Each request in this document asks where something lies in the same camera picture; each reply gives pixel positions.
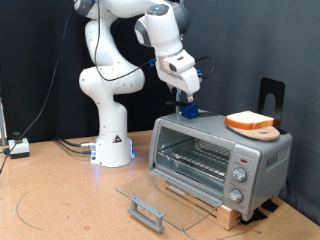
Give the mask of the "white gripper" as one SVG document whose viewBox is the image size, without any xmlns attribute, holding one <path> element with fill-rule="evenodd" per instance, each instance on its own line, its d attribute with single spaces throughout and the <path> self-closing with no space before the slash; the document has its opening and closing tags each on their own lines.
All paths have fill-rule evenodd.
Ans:
<svg viewBox="0 0 320 240">
<path fill-rule="evenodd" d="M 193 93 L 200 89 L 200 82 L 195 68 L 190 68 L 182 73 L 167 73 L 158 71 L 159 78 L 168 84 L 170 93 L 177 92 L 177 88 L 187 93 L 186 100 L 194 101 Z"/>
</svg>

